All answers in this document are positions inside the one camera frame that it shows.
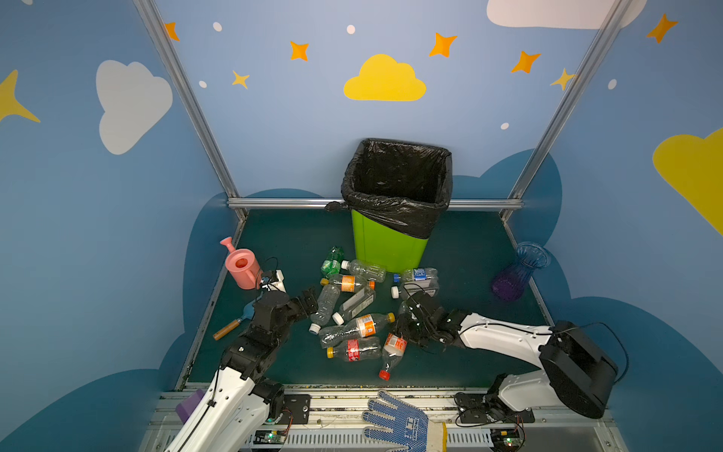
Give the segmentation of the clear bottle grey label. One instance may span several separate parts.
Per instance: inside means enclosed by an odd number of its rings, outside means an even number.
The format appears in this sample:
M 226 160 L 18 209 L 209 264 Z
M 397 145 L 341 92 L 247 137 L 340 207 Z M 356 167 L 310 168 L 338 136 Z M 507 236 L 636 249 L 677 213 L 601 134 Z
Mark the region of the clear bottle grey label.
M 429 297 L 435 297 L 439 292 L 440 284 L 437 280 L 425 280 L 419 282 L 401 282 L 398 286 L 391 288 L 393 299 L 406 299 L 418 293 L 425 293 Z

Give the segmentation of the tall bottle red cap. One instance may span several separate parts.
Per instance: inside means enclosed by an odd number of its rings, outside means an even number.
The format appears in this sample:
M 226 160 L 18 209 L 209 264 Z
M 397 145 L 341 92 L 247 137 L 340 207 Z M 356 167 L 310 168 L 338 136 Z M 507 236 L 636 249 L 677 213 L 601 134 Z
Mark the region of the tall bottle red cap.
M 378 376 L 382 380 L 390 380 L 392 370 L 402 361 L 408 342 L 389 333 L 382 348 L 382 368 Z

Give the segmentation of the crushed green bottle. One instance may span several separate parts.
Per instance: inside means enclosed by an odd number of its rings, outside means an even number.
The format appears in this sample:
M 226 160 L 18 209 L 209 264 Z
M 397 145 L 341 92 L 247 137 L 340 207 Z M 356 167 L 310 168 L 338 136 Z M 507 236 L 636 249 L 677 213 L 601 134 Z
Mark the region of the crushed green bottle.
M 324 278 L 329 278 L 339 274 L 342 269 L 342 263 L 345 259 L 345 252 L 342 247 L 332 247 L 321 266 L 321 273 Z

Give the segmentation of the Coke bottle yellow cap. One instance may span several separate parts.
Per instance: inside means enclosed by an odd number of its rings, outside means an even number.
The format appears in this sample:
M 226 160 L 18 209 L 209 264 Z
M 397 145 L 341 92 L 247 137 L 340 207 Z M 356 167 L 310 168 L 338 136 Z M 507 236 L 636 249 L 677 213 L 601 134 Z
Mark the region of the Coke bottle yellow cap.
M 371 336 L 362 339 L 346 340 L 336 347 L 327 348 L 328 359 L 338 359 L 348 363 L 369 361 L 381 358 L 380 339 Z

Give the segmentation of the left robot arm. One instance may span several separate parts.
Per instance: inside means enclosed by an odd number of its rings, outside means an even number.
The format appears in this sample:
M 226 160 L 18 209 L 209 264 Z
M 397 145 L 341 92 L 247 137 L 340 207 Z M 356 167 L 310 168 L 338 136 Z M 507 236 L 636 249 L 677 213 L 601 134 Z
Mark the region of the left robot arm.
M 246 330 L 223 352 L 199 405 L 168 451 L 238 451 L 281 415 L 284 386 L 265 377 L 295 323 L 318 309 L 316 289 L 297 297 L 272 289 L 254 303 Z

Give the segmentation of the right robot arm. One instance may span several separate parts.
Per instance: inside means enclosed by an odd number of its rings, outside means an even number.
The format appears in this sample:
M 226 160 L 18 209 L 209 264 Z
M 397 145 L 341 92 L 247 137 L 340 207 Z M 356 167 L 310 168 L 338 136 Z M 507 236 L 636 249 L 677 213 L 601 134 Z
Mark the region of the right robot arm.
M 618 378 L 612 358 L 572 322 L 527 326 L 466 310 L 446 311 L 425 292 L 401 301 L 395 333 L 422 347 L 437 343 L 487 350 L 536 367 L 521 375 L 498 375 L 482 401 L 491 422 L 509 422 L 537 407 L 565 407 L 600 419 Z

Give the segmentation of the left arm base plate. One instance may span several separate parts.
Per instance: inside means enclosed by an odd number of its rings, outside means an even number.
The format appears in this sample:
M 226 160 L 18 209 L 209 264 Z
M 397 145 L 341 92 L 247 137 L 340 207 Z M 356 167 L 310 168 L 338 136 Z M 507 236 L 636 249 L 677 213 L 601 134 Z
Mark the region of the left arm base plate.
M 284 395 L 270 404 L 268 421 L 273 425 L 307 425 L 311 411 L 311 396 L 307 394 Z

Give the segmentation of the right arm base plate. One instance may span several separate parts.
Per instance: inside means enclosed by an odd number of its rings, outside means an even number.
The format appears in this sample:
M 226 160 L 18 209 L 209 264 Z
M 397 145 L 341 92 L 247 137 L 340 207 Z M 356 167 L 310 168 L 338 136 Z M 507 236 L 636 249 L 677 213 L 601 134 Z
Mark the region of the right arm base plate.
M 535 416 L 531 410 L 514 412 L 505 406 L 495 395 L 487 397 L 480 393 L 456 393 L 453 397 L 459 410 L 456 423 L 459 425 L 488 425 L 497 422 L 534 423 Z

